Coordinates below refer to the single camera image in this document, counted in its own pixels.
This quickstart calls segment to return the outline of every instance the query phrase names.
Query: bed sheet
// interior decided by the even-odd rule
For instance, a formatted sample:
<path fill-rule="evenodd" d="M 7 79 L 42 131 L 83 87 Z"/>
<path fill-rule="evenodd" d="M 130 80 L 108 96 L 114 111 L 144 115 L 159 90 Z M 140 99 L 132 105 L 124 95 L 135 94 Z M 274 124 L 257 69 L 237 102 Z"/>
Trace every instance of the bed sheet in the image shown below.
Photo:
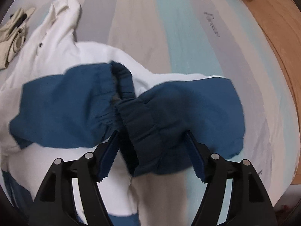
<path fill-rule="evenodd" d="M 20 6 L 35 6 L 28 21 L 29 37 L 42 23 L 52 1 L 15 0 L 3 21 Z M 298 120 L 277 59 L 246 6 L 240 0 L 78 1 L 82 15 L 75 31 L 77 41 L 120 48 L 153 73 L 202 73 L 232 80 L 246 125 L 243 151 L 232 160 L 247 158 L 253 163 L 275 204 L 291 183 L 297 166 Z M 17 67 L 17 59 L 0 71 L 0 84 Z M 20 159 L 26 152 L 10 159 Z M 204 193 L 206 188 L 192 168 L 167 176 L 148 174 L 134 179 L 132 184 L 141 198 L 142 222 L 161 213 L 160 206 L 150 203 L 149 198 L 154 197 L 158 199 L 153 204 L 175 204 L 164 220 L 170 222 L 184 209 L 187 225 L 201 202 L 202 197 L 195 195 Z M 231 181 L 227 183 L 220 222 L 227 213 L 230 191 Z M 179 193 L 180 202 L 167 202 Z"/>

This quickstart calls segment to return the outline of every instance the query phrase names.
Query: beige cloth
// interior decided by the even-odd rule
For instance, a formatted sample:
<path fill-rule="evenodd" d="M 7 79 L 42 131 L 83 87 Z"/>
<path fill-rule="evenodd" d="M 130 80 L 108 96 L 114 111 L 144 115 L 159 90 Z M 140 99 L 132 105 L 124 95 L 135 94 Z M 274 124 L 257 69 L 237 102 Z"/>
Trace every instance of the beige cloth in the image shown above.
<path fill-rule="evenodd" d="M 24 12 L 23 8 L 19 8 L 9 21 L 0 28 L 0 69 L 7 68 L 9 62 L 11 62 L 24 44 L 26 22 L 34 10 L 35 8 L 30 8 Z M 27 14 L 27 18 L 18 28 L 14 28 L 15 23 L 23 14 Z"/>

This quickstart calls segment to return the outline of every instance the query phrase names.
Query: mattress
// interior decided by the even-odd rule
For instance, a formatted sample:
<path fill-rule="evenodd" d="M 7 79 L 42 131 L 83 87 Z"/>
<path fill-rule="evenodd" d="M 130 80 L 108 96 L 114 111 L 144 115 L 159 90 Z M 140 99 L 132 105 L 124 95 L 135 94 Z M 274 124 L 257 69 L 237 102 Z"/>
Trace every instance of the mattress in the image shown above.
<path fill-rule="evenodd" d="M 301 12 L 298 0 L 243 0 L 273 49 L 292 93 L 300 120 Z M 301 159 L 292 184 L 301 183 Z"/>
<path fill-rule="evenodd" d="M 3 22 L 20 6 L 35 6 L 28 21 L 30 37 L 52 1 L 15 0 Z M 232 160 L 252 162 L 275 204 L 297 167 L 298 119 L 278 61 L 247 7 L 240 0 L 78 1 L 82 14 L 75 31 L 77 41 L 117 47 L 153 73 L 220 75 L 233 82 L 243 105 L 246 132 L 244 148 Z M 0 72 L 0 84 L 18 67 L 17 59 Z M 9 172 L 29 190 L 37 181 L 20 178 L 21 168 L 14 165 L 23 159 L 26 166 L 28 152 L 22 150 L 9 158 Z M 206 188 L 192 168 L 166 176 L 147 174 L 133 179 L 132 186 L 140 198 L 142 225 L 155 224 L 154 217 L 163 225 L 189 225 Z M 231 181 L 226 189 L 219 222 L 227 215 Z M 168 213 L 162 213 L 163 207 L 170 208 Z"/>

